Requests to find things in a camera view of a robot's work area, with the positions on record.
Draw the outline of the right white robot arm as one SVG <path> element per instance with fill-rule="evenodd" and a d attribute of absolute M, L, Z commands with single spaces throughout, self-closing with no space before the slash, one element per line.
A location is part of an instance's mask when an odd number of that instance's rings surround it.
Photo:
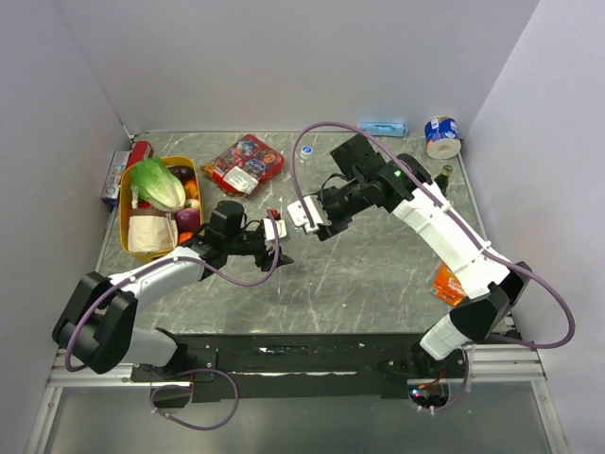
<path fill-rule="evenodd" d="M 456 211 L 412 156 L 402 153 L 397 160 L 386 161 L 360 134 L 334 148 L 330 155 L 347 183 L 322 187 L 315 194 L 319 240 L 345 231 L 362 211 L 383 208 L 418 234 L 462 286 L 462 301 L 412 348 L 415 370 L 434 376 L 459 347 L 484 341 L 515 306 L 527 287 L 524 273 L 528 267 L 519 262 L 510 270 L 489 258 L 490 244 L 467 222 L 454 221 Z"/>

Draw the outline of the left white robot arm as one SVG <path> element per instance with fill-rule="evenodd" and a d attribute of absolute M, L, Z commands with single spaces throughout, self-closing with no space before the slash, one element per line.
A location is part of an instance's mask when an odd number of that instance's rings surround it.
<path fill-rule="evenodd" d="M 190 363 L 187 344 L 162 328 L 137 328 L 137 315 L 173 291 L 212 276 L 251 288 L 292 264 L 283 253 L 271 211 L 253 230 L 245 220 L 242 204 L 223 201 L 166 256 L 111 276 L 97 271 L 83 276 L 52 332 L 65 351 L 65 369 L 102 375 L 130 361 L 155 369 L 167 380 L 181 377 Z"/>

